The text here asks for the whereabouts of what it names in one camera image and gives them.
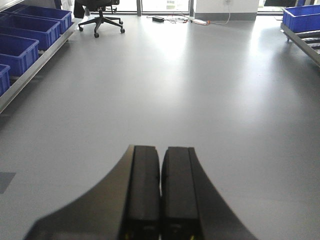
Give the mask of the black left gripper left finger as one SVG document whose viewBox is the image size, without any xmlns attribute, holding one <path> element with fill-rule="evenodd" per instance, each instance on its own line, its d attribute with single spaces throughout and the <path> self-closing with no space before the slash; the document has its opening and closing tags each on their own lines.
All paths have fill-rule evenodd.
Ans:
<svg viewBox="0 0 320 240">
<path fill-rule="evenodd" d="M 26 240 L 157 240 L 160 168 L 155 147 L 129 145 L 76 200 L 37 220 Z"/>
</svg>

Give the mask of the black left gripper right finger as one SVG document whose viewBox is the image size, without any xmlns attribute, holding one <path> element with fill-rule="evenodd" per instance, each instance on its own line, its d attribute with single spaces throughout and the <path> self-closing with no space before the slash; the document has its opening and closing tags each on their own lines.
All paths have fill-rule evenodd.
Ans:
<svg viewBox="0 0 320 240">
<path fill-rule="evenodd" d="M 169 147 L 161 171 L 163 240 L 255 240 L 202 168 L 193 147 Z"/>
</svg>

